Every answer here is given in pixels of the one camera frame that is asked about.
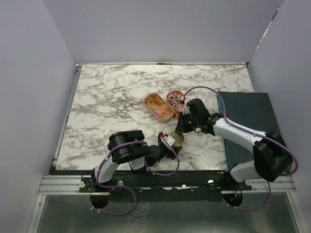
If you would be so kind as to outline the pink tray of lollipops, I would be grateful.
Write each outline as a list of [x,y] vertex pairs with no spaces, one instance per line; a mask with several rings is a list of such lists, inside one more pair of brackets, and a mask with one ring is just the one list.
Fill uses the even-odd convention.
[[183,99],[184,94],[179,90],[171,91],[166,95],[166,102],[173,108],[175,117],[178,117],[183,112]]

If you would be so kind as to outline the gold jar lid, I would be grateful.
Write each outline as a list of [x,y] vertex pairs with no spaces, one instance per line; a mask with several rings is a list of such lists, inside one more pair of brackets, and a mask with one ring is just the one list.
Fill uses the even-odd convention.
[[175,141],[185,141],[185,138],[182,133],[172,131],[169,133],[169,135],[172,136],[175,139]]

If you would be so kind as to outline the clear glass jar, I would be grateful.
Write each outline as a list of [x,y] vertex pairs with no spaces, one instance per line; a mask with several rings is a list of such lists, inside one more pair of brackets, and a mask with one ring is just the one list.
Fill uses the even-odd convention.
[[175,141],[172,145],[172,148],[181,148],[183,147],[184,141]]

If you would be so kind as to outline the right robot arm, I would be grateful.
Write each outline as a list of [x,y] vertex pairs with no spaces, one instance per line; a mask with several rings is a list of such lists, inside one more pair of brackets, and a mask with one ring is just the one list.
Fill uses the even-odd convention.
[[229,121],[219,113],[210,114],[203,102],[196,98],[184,104],[175,128],[179,133],[205,133],[228,139],[253,154],[253,160],[233,165],[223,178],[224,186],[234,190],[248,179],[263,178],[273,182],[293,163],[279,133],[259,132]]

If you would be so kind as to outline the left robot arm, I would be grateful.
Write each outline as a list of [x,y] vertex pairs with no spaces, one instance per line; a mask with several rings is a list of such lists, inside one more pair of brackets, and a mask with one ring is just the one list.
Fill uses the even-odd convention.
[[[106,189],[116,169],[125,163],[129,163],[131,171],[138,173],[149,170],[155,175],[171,176],[175,174],[180,166],[178,153],[182,146],[177,146],[178,138],[172,135],[160,133],[158,145],[147,145],[144,141],[143,131],[122,131],[114,133],[109,137],[107,145],[108,152],[99,166],[91,173],[90,185],[94,190],[100,192]],[[164,157],[177,160],[177,168],[171,173],[159,173],[151,169]]]

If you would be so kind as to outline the clear plastic scoop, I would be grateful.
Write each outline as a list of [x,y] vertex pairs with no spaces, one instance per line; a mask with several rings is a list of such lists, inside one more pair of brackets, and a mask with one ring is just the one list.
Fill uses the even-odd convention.
[[218,101],[216,97],[207,98],[204,101],[204,105],[207,109],[217,111],[218,110]]

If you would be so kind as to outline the pink tray of gummy candies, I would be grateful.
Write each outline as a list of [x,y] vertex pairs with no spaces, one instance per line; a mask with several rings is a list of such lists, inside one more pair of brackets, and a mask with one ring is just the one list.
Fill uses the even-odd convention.
[[144,98],[144,105],[159,123],[167,123],[174,116],[173,108],[159,94],[147,95]]

